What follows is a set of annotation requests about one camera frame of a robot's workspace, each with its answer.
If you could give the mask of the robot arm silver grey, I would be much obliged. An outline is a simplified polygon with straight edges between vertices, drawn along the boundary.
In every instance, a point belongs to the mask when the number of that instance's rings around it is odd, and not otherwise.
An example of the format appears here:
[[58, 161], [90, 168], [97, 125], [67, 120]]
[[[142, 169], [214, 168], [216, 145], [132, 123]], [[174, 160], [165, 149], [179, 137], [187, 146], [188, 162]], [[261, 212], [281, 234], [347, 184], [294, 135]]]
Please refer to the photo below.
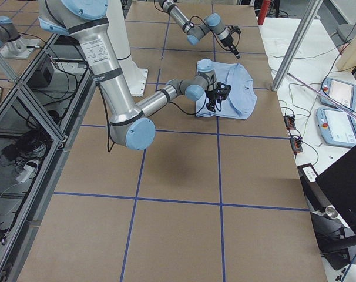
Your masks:
[[197, 45], [207, 34], [212, 33], [221, 48], [230, 51], [237, 59], [240, 59], [237, 50], [238, 42], [234, 44], [233, 39], [234, 33], [240, 38], [241, 30], [238, 26], [226, 26], [217, 13], [212, 13], [204, 19], [198, 16], [192, 16], [189, 19], [174, 1], [158, 1], [158, 3], [161, 7], [160, 11], [167, 13], [178, 24], [191, 45]]
[[155, 138], [155, 124], [149, 116], [180, 95], [199, 100], [213, 91], [217, 79], [211, 60], [192, 79], [169, 81], [153, 95], [135, 103], [113, 46], [125, 31], [120, 1], [39, 1], [41, 28], [71, 36], [83, 51], [93, 81], [98, 85], [112, 117], [108, 134], [113, 142], [132, 150], [144, 150]]

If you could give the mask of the spare robot arm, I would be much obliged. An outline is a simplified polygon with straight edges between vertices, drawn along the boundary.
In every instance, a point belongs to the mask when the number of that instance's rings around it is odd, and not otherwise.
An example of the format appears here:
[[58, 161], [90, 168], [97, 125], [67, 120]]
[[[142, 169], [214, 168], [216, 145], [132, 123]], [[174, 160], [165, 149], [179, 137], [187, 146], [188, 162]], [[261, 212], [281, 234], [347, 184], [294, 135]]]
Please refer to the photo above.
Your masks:
[[0, 16], [0, 53], [6, 59], [28, 59], [39, 39], [24, 38], [7, 16]]

